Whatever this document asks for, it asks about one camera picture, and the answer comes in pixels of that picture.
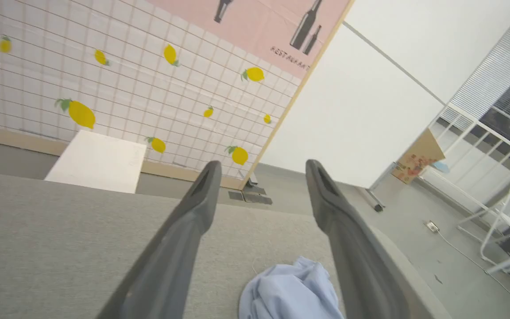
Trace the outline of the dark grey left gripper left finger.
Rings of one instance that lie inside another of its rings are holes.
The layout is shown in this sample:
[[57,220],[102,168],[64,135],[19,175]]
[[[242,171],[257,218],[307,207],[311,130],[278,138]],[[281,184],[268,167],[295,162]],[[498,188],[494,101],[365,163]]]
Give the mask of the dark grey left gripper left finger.
[[209,162],[109,297],[99,319],[181,319],[202,236],[214,220],[221,163]]

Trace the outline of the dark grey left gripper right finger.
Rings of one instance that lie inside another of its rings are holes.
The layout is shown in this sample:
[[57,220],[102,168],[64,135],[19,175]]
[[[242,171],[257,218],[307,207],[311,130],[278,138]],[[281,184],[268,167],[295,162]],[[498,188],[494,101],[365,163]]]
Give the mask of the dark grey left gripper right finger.
[[320,162],[306,161],[305,176],[314,220],[330,242],[347,317],[409,319],[395,269],[362,216]]

